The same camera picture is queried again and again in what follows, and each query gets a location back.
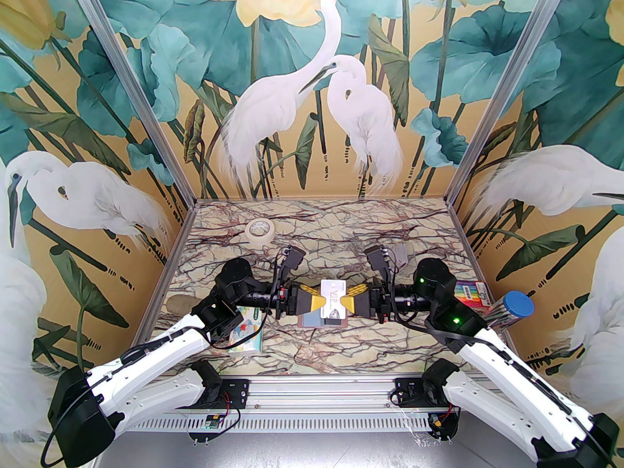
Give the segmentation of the white VIP card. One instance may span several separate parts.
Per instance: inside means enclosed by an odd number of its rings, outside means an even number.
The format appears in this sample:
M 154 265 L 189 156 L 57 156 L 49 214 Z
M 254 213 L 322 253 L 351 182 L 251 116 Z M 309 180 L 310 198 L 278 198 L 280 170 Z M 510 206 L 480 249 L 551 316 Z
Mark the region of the white VIP card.
M 325 299 L 324 305 L 319 309 L 322 319 L 343 320 L 347 318 L 347 309 L 341 303 L 341 299 L 346 296 L 345 280 L 322 279 L 320 294 Z

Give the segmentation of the grey sheet metal panel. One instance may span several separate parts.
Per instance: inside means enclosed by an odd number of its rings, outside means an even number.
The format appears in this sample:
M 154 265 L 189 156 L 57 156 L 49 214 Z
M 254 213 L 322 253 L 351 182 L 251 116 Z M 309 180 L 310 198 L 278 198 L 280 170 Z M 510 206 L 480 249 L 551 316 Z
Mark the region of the grey sheet metal panel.
M 92 468 L 536 468 L 515 445 L 471 425 L 450 444 L 422 447 L 408 433 L 226 434 L 195 444 L 186 434 L 130 433 Z

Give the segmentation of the vented aluminium strip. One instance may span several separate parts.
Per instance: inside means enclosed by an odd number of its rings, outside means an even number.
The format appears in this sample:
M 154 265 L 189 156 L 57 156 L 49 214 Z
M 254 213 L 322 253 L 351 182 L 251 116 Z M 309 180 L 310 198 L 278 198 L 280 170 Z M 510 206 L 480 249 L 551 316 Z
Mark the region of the vented aluminium strip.
M 145 419 L 123 432 L 183 433 L 201 431 L 208 411 L 167 413 Z M 360 433 L 360 432 L 428 432 L 428 412 L 384 409 L 368 413 L 260 413 L 241 412 L 241 421 L 233 433 Z M 228 414 L 228 423 L 237 418 L 235 411 Z

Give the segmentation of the colourful marker pen box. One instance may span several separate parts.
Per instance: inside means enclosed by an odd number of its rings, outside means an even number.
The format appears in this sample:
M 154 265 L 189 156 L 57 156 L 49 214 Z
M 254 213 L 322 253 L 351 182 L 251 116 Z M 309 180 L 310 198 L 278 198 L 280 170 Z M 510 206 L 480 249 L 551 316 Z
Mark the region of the colourful marker pen box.
M 481 281 L 458 280 L 454 296 L 473 310 L 485 311 L 492 306 L 487 285 Z

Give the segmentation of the cream masking tape roll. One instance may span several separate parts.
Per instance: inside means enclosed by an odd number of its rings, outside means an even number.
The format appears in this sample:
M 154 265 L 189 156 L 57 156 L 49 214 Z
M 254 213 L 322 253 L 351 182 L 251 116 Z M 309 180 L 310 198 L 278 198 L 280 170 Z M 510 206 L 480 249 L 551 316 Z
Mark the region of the cream masking tape roll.
M 269 245 L 275 234 L 274 223 L 267 218 L 256 218 L 250 221 L 244 231 L 244 236 L 252 247 Z

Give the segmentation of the blue lidded clear tube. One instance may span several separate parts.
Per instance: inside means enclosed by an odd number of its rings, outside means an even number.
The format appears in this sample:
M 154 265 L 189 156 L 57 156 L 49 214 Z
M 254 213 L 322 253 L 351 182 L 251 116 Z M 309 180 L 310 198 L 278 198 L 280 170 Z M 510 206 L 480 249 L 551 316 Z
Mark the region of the blue lidded clear tube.
M 523 292 L 510 291 L 495 301 L 483 314 L 488 327 L 501 332 L 515 325 L 521 319 L 533 315 L 532 300 Z

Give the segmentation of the cartoon print tissue pack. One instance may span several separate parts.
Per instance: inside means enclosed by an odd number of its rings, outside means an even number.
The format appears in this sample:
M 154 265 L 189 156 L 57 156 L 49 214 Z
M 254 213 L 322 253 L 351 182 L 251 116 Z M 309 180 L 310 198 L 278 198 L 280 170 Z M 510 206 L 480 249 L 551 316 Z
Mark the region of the cartoon print tissue pack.
M 263 321 L 264 314 L 259 308 L 239 307 L 243 320 L 241 323 L 232 330 L 228 346 L 238 343 L 240 340 L 255 334 L 254 337 L 249 338 L 247 341 L 240 345 L 234 346 L 228 349 L 228 353 L 261 353 L 262 352 L 262 331 L 259 329 Z

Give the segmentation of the pink card holder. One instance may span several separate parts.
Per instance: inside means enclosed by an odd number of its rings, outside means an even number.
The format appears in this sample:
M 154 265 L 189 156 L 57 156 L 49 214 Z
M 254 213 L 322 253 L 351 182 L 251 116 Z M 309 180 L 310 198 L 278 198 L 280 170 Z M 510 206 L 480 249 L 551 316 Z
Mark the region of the pink card holder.
M 313 312 L 308 312 L 298 316 L 298 328 L 303 329 L 317 329 L 317 328 L 346 328 L 348 327 L 348 320 L 345 319 L 332 319 L 323 318 L 321 316 L 321 310 L 317 309 Z

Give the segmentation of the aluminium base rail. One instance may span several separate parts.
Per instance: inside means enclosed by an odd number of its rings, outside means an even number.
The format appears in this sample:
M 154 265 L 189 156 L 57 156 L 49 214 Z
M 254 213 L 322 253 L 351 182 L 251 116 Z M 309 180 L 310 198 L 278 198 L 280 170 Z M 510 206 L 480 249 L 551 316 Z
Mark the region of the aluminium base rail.
M 400 376 L 404 379 L 416 380 L 418 376 Z M 225 379 L 246 379 L 249 381 L 247 405 L 241 411 L 260 410 L 278 413 L 286 412 L 337 412 L 339 410 L 363 411 L 378 410 L 383 407 L 404 410 L 425 410 L 443 412 L 448 407 L 431 406 L 424 403 L 414 407 L 399 407 L 390 400 L 396 384 L 390 377 L 378 376 L 257 376 L 257 377 L 225 377 Z M 526 382 L 518 387 L 506 387 L 508 396 L 502 396 L 470 376 L 460 377 L 459 373 L 451 376 L 458 382 L 461 391 L 446 396 L 455 406 L 463 406 L 462 399 L 467 399 L 475 407 L 501 410 L 511 408 L 521 415 L 535 414 L 538 410 L 551 412 L 555 403 L 536 388 L 535 383 Z M 204 392 L 201 377 L 188 370 L 176 376 L 139 388 L 135 383 L 123 376 L 113 376 L 101 384 L 92 385 L 92 392 L 98 405 L 105 415 L 114 412 L 128 414 L 136 407 L 140 414 L 148 417 L 168 412 L 199 412 L 206 410 L 210 414 L 234 409 L 198 408 L 196 403 Z

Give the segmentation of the aluminium frame post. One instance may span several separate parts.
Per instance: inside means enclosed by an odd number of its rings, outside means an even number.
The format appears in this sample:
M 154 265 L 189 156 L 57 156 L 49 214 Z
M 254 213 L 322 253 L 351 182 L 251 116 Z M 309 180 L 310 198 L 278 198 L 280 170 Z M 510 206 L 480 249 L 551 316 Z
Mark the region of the aluminium frame post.
M 158 122 L 154 111 L 143 91 L 139 80 L 127 60 L 100 0 L 78 0 L 81 9 L 89 20 L 107 58 L 111 61 L 118 78 L 131 101 L 138 118 L 143 123 L 147 134 L 152 139 L 166 167 L 173 176 L 174 183 L 180 191 L 181 199 L 189 209 L 193 209 L 196 196 L 188 179 L 178 162 L 165 133 Z
M 519 85 L 524 71 L 539 46 L 540 40 L 560 2 L 561 0 L 536 0 L 532 13 L 493 91 L 493 96 L 475 129 L 470 145 L 468 145 L 468 149 L 444 194 L 444 200 L 449 210 L 453 209 L 462 187 L 466 184 L 468 174 L 485 147 L 490 131 L 503 114 L 504 109 L 508 107 L 512 94 Z

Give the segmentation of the short aluminium table edge rail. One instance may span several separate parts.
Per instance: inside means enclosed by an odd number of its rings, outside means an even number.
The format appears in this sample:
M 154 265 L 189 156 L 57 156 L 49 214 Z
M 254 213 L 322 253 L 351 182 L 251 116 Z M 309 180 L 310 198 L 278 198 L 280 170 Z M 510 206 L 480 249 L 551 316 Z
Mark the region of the short aluminium table edge rail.
M 422 200 L 433 200 L 433 201 L 441 201 L 446 204 L 447 200 L 445 196 L 431 195 L 431 196 L 416 196 L 416 197 L 397 197 L 397 196 L 373 196 L 373 197 L 349 197 L 349 196 L 339 196 L 339 197 L 323 197 L 323 196 L 295 196 L 295 197 L 279 197 L 279 198 L 223 198 L 223 199 L 213 199 L 213 198 L 198 198 L 195 201 L 196 206 L 203 206 L 209 204 L 253 204 L 253 203 L 290 203 L 295 201 L 320 201 L 320 202 L 330 202 L 330 201 L 345 201 L 347 203 L 352 202 L 368 202 L 368 201 L 422 201 Z

